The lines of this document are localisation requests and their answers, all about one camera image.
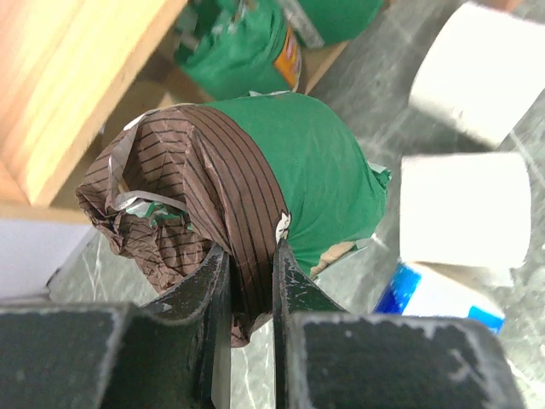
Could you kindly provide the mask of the green brown roll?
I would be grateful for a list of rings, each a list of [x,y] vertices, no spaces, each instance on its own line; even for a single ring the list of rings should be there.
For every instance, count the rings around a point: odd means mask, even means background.
[[[356,38],[383,4],[381,0],[285,1],[284,12],[304,45],[318,49]]]
[[[231,344],[241,348],[272,313],[278,243],[317,275],[375,232],[390,180],[335,112],[285,91],[141,114],[90,165],[76,196],[112,251],[159,293],[193,274],[212,246],[227,252]]]
[[[216,100],[299,88],[301,47],[276,1],[191,1],[175,32],[175,62]]]

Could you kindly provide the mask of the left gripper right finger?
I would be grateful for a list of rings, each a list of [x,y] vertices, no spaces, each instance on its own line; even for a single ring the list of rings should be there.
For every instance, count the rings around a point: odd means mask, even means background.
[[[350,314],[280,241],[272,273],[279,408],[521,408],[497,338],[473,319]]]

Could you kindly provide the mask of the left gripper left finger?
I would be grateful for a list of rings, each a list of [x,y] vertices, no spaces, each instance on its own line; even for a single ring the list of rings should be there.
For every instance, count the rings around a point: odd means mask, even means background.
[[[216,246],[143,307],[2,306],[2,407],[229,407],[229,267]]]

